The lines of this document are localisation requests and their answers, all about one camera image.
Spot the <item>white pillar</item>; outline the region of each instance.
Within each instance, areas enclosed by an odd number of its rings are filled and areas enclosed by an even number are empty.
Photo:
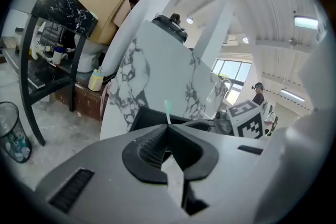
[[[248,72],[245,84],[240,91],[236,104],[244,102],[246,100],[252,100],[256,95],[256,91],[251,89],[251,86],[255,85],[258,81],[258,74],[255,65],[255,61],[251,63],[250,70]]]
[[[233,0],[218,0],[217,7],[196,43],[194,55],[209,68],[213,66],[223,45],[234,9]]]
[[[102,64],[101,72],[108,76],[118,71],[121,60],[140,25],[162,13],[170,0],[140,0],[126,17],[114,36]]]
[[[256,67],[257,82],[261,82],[261,72],[262,72],[262,58],[260,47],[256,45],[256,28],[253,20],[253,16],[246,0],[234,0],[236,3],[235,15],[238,18],[238,21],[243,29],[243,32],[246,34],[249,42],[250,49],[253,54],[253,63]]]

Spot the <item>clear plastic bin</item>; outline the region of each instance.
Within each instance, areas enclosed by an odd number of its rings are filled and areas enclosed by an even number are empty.
[[[32,152],[19,109],[11,102],[0,102],[0,145],[18,163],[28,161]]]

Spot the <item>cardboard box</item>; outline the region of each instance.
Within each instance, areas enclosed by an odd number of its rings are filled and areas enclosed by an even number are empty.
[[[110,45],[118,28],[131,11],[129,0],[79,0],[98,17],[98,23],[89,40]]]

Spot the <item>vent slot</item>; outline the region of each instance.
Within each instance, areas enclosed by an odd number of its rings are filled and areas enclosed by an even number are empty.
[[[90,170],[79,169],[49,203],[67,214],[93,175],[94,172]]]
[[[261,155],[263,150],[261,148],[251,147],[251,146],[239,146],[239,150],[246,151],[252,154]]]

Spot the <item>window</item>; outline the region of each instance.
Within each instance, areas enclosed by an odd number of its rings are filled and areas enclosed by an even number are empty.
[[[229,88],[225,99],[230,104],[236,103],[240,92],[243,89],[250,67],[251,64],[247,62],[225,60],[216,61],[212,72],[215,74],[226,75],[231,81],[231,85],[229,83],[225,83],[225,85]]]

